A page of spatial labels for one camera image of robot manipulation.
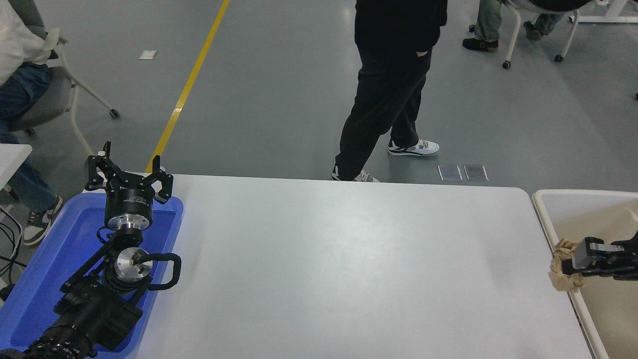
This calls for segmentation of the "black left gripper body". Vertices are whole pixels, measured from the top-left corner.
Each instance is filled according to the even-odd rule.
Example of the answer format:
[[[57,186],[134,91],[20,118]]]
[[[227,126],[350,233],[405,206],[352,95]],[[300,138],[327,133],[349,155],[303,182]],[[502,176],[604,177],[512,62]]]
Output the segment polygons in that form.
[[[147,220],[153,218],[152,186],[141,186],[144,177],[137,174],[110,174],[107,177],[105,220],[124,214],[136,214]]]

